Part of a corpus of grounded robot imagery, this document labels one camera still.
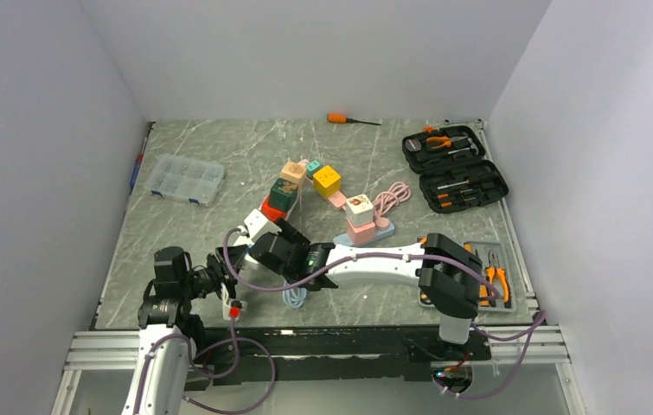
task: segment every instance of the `teal cube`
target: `teal cube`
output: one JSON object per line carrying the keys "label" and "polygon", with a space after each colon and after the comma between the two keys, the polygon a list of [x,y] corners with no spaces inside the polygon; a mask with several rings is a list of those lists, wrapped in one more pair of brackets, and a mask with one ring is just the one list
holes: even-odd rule
{"label": "teal cube", "polygon": [[270,200],[268,204],[281,212],[291,209],[298,198],[298,185],[286,179],[279,178],[270,188]]}
{"label": "teal cube", "polygon": [[314,160],[305,166],[305,175],[308,176],[309,179],[313,180],[313,175],[319,171],[323,165],[318,161]]}

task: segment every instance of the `white wall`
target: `white wall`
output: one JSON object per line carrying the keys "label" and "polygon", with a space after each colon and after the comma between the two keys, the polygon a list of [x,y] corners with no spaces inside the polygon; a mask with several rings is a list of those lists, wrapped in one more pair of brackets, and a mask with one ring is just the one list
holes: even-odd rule
{"label": "white wall", "polygon": [[554,0],[490,117],[590,413],[653,413],[653,4]]}
{"label": "white wall", "polygon": [[0,1],[0,413],[49,413],[145,123],[74,0]]}
{"label": "white wall", "polygon": [[82,0],[144,113],[484,117],[550,0]]}

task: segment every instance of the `coiled pink cable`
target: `coiled pink cable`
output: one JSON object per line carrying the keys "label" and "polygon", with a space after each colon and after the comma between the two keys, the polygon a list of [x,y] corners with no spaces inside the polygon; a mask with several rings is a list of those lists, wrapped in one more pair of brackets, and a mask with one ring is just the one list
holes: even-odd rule
{"label": "coiled pink cable", "polygon": [[395,182],[390,188],[375,197],[372,205],[375,207],[375,219],[381,218],[401,201],[410,198],[410,188],[403,182]]}

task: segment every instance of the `marble tabletop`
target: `marble tabletop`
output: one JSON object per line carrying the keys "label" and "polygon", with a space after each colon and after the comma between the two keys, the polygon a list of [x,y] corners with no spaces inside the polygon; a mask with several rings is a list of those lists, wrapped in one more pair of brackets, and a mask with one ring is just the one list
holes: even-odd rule
{"label": "marble tabletop", "polygon": [[[408,167],[400,140],[438,120],[383,120],[382,126],[328,124],[325,119],[299,120],[183,120],[157,122],[132,191],[111,270],[102,294],[98,329],[136,328],[143,290],[154,278],[153,253],[166,246],[181,246],[195,265],[221,246],[224,233],[240,225],[263,200],[283,165],[291,160],[317,159],[342,176],[342,192],[374,198],[396,181],[407,183],[413,196],[387,214],[396,232],[373,246],[403,246],[417,235],[440,232],[465,240],[500,240],[509,246],[509,234],[499,203],[457,214],[436,214],[418,187],[418,175]],[[225,168],[219,194],[209,207],[162,199],[144,189],[157,156],[176,154],[217,162]],[[331,241],[345,232],[345,216],[306,186],[289,222],[312,242]],[[512,252],[508,274],[523,287]],[[281,285],[269,271],[243,271],[260,285]],[[253,291],[238,285],[238,298],[248,302],[240,327],[433,324],[434,309],[418,304],[417,288],[389,284],[351,285],[339,290],[311,292],[305,305],[293,309],[280,293]],[[481,312],[483,323],[532,321],[523,295],[516,296],[517,312]],[[226,326],[221,301],[212,295],[194,301],[194,312],[207,327]]]}

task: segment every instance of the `coiled blue cable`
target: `coiled blue cable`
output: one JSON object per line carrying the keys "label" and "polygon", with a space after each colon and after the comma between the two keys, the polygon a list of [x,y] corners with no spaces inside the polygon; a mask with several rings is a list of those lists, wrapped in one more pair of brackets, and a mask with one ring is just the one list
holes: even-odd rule
{"label": "coiled blue cable", "polygon": [[289,290],[283,291],[283,303],[288,307],[294,309],[300,309],[305,303],[305,298],[308,295],[308,291],[302,287],[291,288]]}

